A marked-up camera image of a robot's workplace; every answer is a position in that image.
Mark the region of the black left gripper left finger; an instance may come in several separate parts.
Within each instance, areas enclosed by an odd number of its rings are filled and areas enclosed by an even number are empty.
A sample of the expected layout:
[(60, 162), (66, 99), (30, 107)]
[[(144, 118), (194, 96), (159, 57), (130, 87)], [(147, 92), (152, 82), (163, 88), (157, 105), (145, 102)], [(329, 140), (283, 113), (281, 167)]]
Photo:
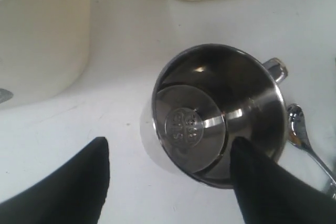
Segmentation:
[(1, 223), (98, 223), (109, 189), (109, 146), (96, 137), (68, 162), (1, 203)]

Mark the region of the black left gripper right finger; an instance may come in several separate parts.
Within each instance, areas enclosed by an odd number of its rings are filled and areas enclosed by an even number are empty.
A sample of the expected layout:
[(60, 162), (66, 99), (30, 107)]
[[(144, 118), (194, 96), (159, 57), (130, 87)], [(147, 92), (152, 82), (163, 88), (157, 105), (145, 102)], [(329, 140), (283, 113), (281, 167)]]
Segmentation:
[(335, 223), (335, 200), (294, 177), (244, 137), (232, 142), (230, 176), (245, 223)]

